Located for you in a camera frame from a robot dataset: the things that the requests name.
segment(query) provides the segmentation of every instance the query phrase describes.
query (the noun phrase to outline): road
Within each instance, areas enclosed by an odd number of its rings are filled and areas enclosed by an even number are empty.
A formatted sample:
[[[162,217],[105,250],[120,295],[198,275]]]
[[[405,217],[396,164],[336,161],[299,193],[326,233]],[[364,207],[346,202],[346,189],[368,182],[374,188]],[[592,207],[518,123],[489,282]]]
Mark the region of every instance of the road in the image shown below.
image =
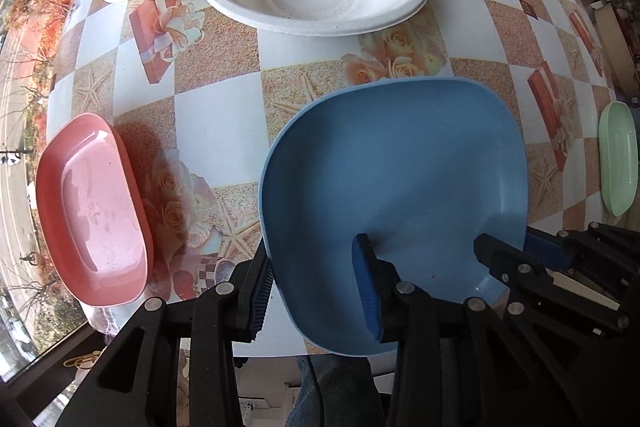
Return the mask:
[[[20,49],[34,52],[38,36],[30,30],[19,35],[7,35],[0,55],[0,144],[7,149],[18,148],[24,129],[21,110],[27,103],[27,92],[20,86],[27,84],[27,76],[33,71],[33,63],[8,64],[7,60],[20,60]],[[26,165],[0,166],[0,276],[9,288],[35,280],[33,267],[19,258],[33,250],[34,233],[29,210],[26,186]],[[28,301],[33,291],[10,290],[15,307],[20,309]],[[33,336],[33,314],[20,314],[26,328]]]

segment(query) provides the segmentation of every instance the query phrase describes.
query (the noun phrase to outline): black cable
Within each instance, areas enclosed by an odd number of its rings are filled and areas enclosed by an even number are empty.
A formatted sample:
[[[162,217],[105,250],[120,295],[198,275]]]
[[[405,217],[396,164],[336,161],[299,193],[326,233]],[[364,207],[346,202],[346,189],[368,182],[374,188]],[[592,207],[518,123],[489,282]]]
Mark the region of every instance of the black cable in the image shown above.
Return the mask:
[[[324,427],[324,400],[322,399],[322,393],[320,392],[320,384],[318,384],[316,371],[314,369],[313,363],[311,363],[311,357],[309,355],[306,355],[306,363],[308,363],[309,365],[309,371],[311,372],[311,379],[314,381],[314,387],[316,388],[316,393],[318,393],[318,405],[320,408],[318,426]]]

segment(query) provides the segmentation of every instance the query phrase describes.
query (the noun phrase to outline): blue plastic plate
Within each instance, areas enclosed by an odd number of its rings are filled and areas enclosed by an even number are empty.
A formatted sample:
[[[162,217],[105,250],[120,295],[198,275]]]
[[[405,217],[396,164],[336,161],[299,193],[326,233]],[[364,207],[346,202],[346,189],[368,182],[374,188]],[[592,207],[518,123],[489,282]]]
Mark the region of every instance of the blue plastic plate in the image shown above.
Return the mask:
[[[498,96],[460,78],[414,78],[333,92],[276,138],[260,181],[260,219],[294,324],[345,355],[396,349],[367,330],[351,242],[432,296],[492,303],[504,286],[474,256],[482,232],[522,248],[527,164]]]

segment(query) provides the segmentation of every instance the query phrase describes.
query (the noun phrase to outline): table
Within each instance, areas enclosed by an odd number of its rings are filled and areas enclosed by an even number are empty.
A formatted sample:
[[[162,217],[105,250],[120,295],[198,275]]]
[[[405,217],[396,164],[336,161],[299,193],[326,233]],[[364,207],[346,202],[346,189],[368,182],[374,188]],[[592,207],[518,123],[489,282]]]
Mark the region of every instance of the table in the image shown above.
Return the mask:
[[[504,100],[522,130],[529,223],[556,233],[613,222],[603,208],[598,115],[611,70],[578,0],[429,0],[372,34],[300,38],[244,26],[205,0],[76,0],[56,57],[47,138],[82,111],[129,152],[156,261],[130,305],[84,307],[115,334],[150,296],[193,298],[250,259],[270,144],[305,104],[383,77],[464,76]],[[313,353],[277,291],[264,330],[237,356]]]

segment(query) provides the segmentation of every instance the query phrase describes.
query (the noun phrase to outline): metal screw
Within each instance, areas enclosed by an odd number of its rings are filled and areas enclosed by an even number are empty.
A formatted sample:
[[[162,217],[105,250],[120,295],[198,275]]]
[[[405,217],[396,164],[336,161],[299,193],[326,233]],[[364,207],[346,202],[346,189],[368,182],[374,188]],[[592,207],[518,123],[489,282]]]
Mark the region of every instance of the metal screw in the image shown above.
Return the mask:
[[[629,317],[626,315],[620,315],[620,317],[618,317],[618,327],[621,330],[626,330],[626,328],[629,327]]]
[[[410,282],[400,281],[396,284],[396,290],[398,290],[398,293],[401,293],[402,295],[409,295],[409,293],[414,292],[415,286]]]
[[[221,282],[216,286],[216,293],[218,295],[228,295],[235,289],[236,287],[233,286],[230,282]]]
[[[158,297],[151,297],[145,301],[145,310],[148,312],[154,312],[160,309],[162,301]]]
[[[486,307],[484,301],[482,299],[479,299],[478,297],[471,297],[466,302],[466,305],[469,306],[469,309],[475,312],[481,312]]]
[[[524,311],[524,304],[522,304],[521,302],[512,302],[507,306],[507,311],[511,315],[521,315]]]

